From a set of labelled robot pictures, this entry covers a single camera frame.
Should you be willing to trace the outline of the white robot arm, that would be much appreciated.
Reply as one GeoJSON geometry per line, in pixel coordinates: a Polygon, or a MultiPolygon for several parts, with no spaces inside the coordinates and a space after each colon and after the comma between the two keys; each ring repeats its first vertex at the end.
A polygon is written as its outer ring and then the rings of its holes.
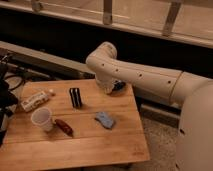
{"type": "Polygon", "coordinates": [[[116,79],[139,88],[151,99],[181,108],[175,171],[213,171],[213,79],[176,69],[124,62],[110,42],[86,58],[96,82],[111,93],[116,79]]]}

